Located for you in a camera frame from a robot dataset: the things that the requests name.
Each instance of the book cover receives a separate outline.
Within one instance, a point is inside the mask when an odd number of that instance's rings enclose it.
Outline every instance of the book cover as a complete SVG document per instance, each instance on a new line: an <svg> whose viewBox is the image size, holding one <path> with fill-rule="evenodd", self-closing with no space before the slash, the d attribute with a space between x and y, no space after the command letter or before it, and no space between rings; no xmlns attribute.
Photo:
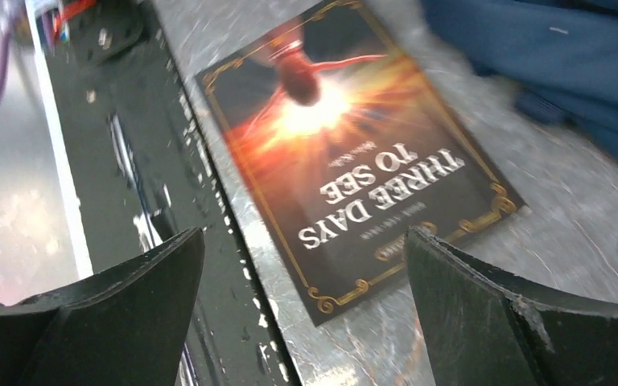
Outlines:
<svg viewBox="0 0 618 386"><path fill-rule="evenodd" d="M197 76L315 325L406 275L406 229L456 245L524 205L360 0Z"/></svg>

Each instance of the blue fabric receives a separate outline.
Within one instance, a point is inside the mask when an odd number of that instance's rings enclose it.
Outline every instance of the blue fabric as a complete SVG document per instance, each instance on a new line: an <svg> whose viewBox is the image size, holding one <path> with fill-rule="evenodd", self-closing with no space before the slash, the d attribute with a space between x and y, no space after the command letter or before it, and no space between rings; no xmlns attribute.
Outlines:
<svg viewBox="0 0 618 386"><path fill-rule="evenodd" d="M420 0L431 30L481 76L525 91L515 107L568 120L618 159L618 0Z"/></svg>

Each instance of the cover illustration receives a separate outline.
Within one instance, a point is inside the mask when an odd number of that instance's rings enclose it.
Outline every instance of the cover illustration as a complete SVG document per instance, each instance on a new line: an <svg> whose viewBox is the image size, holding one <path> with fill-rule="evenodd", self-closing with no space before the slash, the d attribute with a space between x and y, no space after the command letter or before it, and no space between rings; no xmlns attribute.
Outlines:
<svg viewBox="0 0 618 386"><path fill-rule="evenodd" d="M360 0L197 80L315 325L405 277L409 226L458 245L524 204Z"/></svg>

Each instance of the white strip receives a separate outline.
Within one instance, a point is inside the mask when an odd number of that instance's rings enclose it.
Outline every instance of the white strip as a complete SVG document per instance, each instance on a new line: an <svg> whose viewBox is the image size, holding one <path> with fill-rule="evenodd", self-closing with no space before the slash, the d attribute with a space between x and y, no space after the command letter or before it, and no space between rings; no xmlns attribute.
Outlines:
<svg viewBox="0 0 618 386"><path fill-rule="evenodd" d="M39 31L36 28L36 17L33 6L34 0L26 0L27 18L30 21L30 29L32 39L35 42L35 64L37 77L39 78L39 86L41 88L41 97L43 98L43 107L46 113L46 121L48 123L48 132L51 135L51 144L53 145L53 155L56 159L56 169L58 170L58 184L60 192L63 196L63 206L65 210L65 219L68 221L68 230L70 232L70 241L72 242L72 253L74 254L76 271L80 279L84 279L93 275L91 267L91 259L89 258L89 248L86 244L86 236L84 235L84 227L81 224L81 212L79 211L79 199L76 196L74 181L72 180L72 171L68 161L68 154L65 151L65 142L63 140L63 130L60 127L60 116L58 115L58 107L53 94L53 85L48 73L48 65L46 58L43 55L43 50L37 42L40 42Z"/></svg>

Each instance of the metal surface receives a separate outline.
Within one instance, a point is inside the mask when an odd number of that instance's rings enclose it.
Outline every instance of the metal surface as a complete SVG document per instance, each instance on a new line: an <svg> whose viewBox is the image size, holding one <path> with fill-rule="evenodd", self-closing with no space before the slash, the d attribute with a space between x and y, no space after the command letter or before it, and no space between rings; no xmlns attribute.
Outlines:
<svg viewBox="0 0 618 386"><path fill-rule="evenodd" d="M316 1L153 1L303 382L435 384L408 285L313 327L192 79ZM618 302L618 166L575 133L512 111L514 86L473 76L460 53L428 32L415 0L368 3L531 206L469 252L530 280Z"/></svg>
<svg viewBox="0 0 618 386"><path fill-rule="evenodd" d="M79 276L33 52L11 48L8 75L0 106L0 302L11 304Z"/></svg>

